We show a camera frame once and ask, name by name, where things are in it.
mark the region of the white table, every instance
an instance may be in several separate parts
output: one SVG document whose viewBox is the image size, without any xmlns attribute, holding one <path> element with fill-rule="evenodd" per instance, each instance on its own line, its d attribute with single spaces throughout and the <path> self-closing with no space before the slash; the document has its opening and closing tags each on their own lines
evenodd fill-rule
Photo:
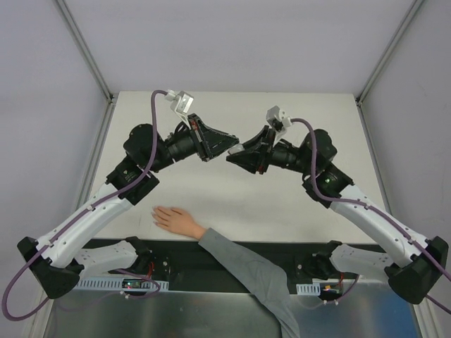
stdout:
<svg viewBox="0 0 451 338">
<path fill-rule="evenodd" d="M 190 92 L 196 113 L 208 126 L 247 141 L 266 123 L 266 111 L 278 105 L 292 117 L 307 119 L 329 132 L 338 149 L 334 164 L 348 174 L 380 207 L 376 179 L 361 121 L 350 94 Z M 134 126 L 150 123 L 151 92 L 121 92 L 94 179 L 93 191 L 124 158 L 123 142 Z M 180 122 L 163 96 L 157 97 L 159 134 L 165 139 Z M 307 134 L 301 125 L 285 138 L 296 146 Z M 206 227 L 231 240 L 252 242 L 373 243 L 346 219 L 314 202 L 302 188 L 299 173 L 270 167 L 252 175 L 226 162 L 226 154 L 204 163 L 196 155 L 156 174 L 160 184 L 136 207 L 116 218 L 98 238 L 184 239 L 152 222 L 153 206 L 185 208 Z"/>
</svg>

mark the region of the purple cable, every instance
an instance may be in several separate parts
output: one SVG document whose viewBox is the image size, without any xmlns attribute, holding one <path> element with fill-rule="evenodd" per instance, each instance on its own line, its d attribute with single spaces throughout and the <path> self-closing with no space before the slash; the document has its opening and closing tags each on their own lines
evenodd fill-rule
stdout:
<svg viewBox="0 0 451 338">
<path fill-rule="evenodd" d="M 123 192 L 126 192 L 130 189 L 132 189 L 134 186 L 136 186 L 138 183 L 140 183 L 144 177 L 146 177 L 147 173 L 149 172 L 150 168 L 152 167 L 152 164 L 154 162 L 155 159 L 155 155 L 156 155 L 156 143 L 157 143 L 157 129 L 156 129 L 156 107 L 155 107 L 155 96 L 157 94 L 163 94 L 163 95 L 167 95 L 168 92 L 165 92 L 164 90 L 156 90 L 154 92 L 152 92 L 152 95 L 150 97 L 150 109 L 152 112 L 152 151 L 150 154 L 150 159 L 149 162 L 146 165 L 146 168 L 142 171 L 141 175 L 134 180 L 133 182 L 131 182 L 129 185 L 125 186 L 122 189 L 119 189 L 117 192 L 114 192 L 112 194 L 109 194 L 103 198 L 101 198 L 100 200 L 98 200 L 97 202 L 92 204 L 92 207 L 95 208 L 97 207 L 99 204 L 104 203 L 105 201 L 118 196 L 119 194 L 122 194 Z M 77 221 L 79 221 L 79 219 L 81 219 L 81 217 L 83 217 L 84 215 L 86 215 L 88 212 L 90 212 L 90 210 L 85 209 L 83 211 L 81 211 L 78 215 L 76 215 L 68 224 L 66 224 L 64 227 L 61 228 L 61 230 L 59 230 L 51 239 L 50 239 L 50 243 L 55 242 L 64 232 L 67 231 L 67 229 L 69 229 L 72 225 L 74 225 Z M 29 317 L 31 317 L 32 315 L 34 315 L 37 311 L 39 311 L 45 304 L 46 302 L 49 301 L 48 298 L 45 298 L 45 300 L 43 300 L 43 302 L 38 305 L 34 310 L 32 310 L 31 312 L 29 312 L 26 315 L 22 315 L 20 317 L 15 317 L 13 315 L 11 315 L 8 311 L 8 296 L 11 292 L 11 289 L 13 288 L 14 284 L 17 282 L 17 280 L 20 278 L 20 276 L 22 276 L 22 274 L 38 259 L 38 257 L 40 257 L 42 255 L 42 253 L 44 251 L 46 251 L 48 248 L 47 245 L 44 245 L 17 273 L 16 275 L 13 277 L 13 279 L 8 283 L 8 286 L 5 289 L 5 292 L 3 293 L 3 297 L 1 299 L 1 311 L 3 312 L 3 315 L 8 319 L 11 320 L 13 322 L 18 322 L 24 319 L 27 319 Z"/>
<path fill-rule="evenodd" d="M 355 277 L 354 282 L 352 282 L 350 288 L 348 290 L 346 290 L 345 293 L 339 299 L 336 299 L 334 301 L 328 301 L 328 303 L 335 303 L 336 301 L 342 301 L 343 299 L 345 299 L 350 294 L 350 292 L 354 289 L 354 287 L 357 285 L 357 282 L 359 281 L 359 279 L 360 279 L 360 276 L 357 275 L 357 277 Z"/>
<path fill-rule="evenodd" d="M 316 174 L 316 156 L 317 156 L 316 151 L 317 151 L 317 147 L 316 147 L 315 131 L 314 131 L 313 127 L 311 126 L 311 124 L 308 123 L 303 118 L 292 118 L 291 122 L 302 123 L 309 130 L 309 134 L 311 136 L 311 152 L 312 152 L 312 154 L 311 154 L 310 173 L 311 173 L 311 176 L 317 177 L 317 174 Z M 451 282 L 451 274 L 448 271 L 446 271 L 443 268 L 443 266 L 441 266 L 439 264 L 439 262 L 437 262 L 437 260 L 434 259 L 434 257 L 432 257 L 432 255 L 429 252 L 427 252 L 427 250 L 425 250 L 425 248 L 423 248 L 420 245 L 420 243 L 418 243 L 416 240 L 414 240 L 412 238 L 412 236 L 410 236 L 410 234 L 407 231 L 404 230 L 403 227 L 401 227 L 394 220 L 392 220 L 390 217 L 388 217 L 383 211 L 375 208 L 374 206 L 367 206 L 366 203 L 364 203 L 362 201 L 358 201 L 356 199 L 337 199 L 337 198 L 325 196 L 319 191 L 318 185 L 316 183 L 316 179 L 311 180 L 311 184 L 313 186 L 313 190 L 314 190 L 315 194 L 320 199 L 323 199 L 324 201 L 356 204 L 356 205 L 359 205 L 359 206 L 367 207 L 369 210 L 373 211 L 374 213 L 377 213 L 380 217 L 382 217 L 384 220 L 389 222 L 393 227 L 395 227 L 395 229 L 398 230 L 402 234 L 402 236 L 407 238 L 418 250 L 420 250 L 420 252 L 424 256 L 426 256 L 428 258 L 428 260 L 430 260 L 432 262 L 432 264 L 434 264 L 434 266 Z M 435 305 L 439 306 L 441 309 L 443 309 L 447 313 L 451 314 L 451 310 L 450 309 L 448 309 L 444 305 L 440 304 L 433 297 L 426 296 L 426 298 L 429 299 L 430 301 L 432 301 Z"/>
<path fill-rule="evenodd" d="M 451 310 L 449 308 L 447 308 L 446 306 L 444 306 L 443 304 L 439 303 L 436 299 L 429 296 L 428 294 L 426 295 L 426 298 L 429 299 L 430 301 L 432 301 L 436 306 L 438 306 L 439 308 L 444 310 L 448 315 L 451 315 Z"/>
</svg>

